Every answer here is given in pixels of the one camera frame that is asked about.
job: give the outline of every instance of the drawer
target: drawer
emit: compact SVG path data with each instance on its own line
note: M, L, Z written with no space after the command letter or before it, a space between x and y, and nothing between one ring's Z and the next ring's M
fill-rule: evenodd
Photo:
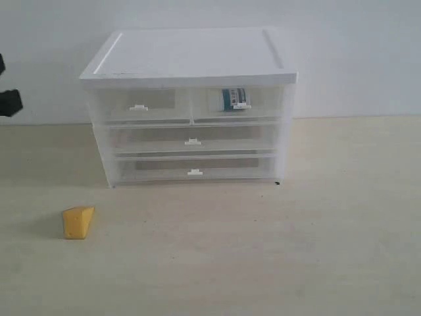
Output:
M118 162L115 184L153 180L275 178L273 158L200 159L179 161Z
M283 90L280 86L194 89L194 123L276 122L282 113Z
M106 124L189 125L186 89L99 90Z
M117 157L171 151L275 150L279 126L110 129Z

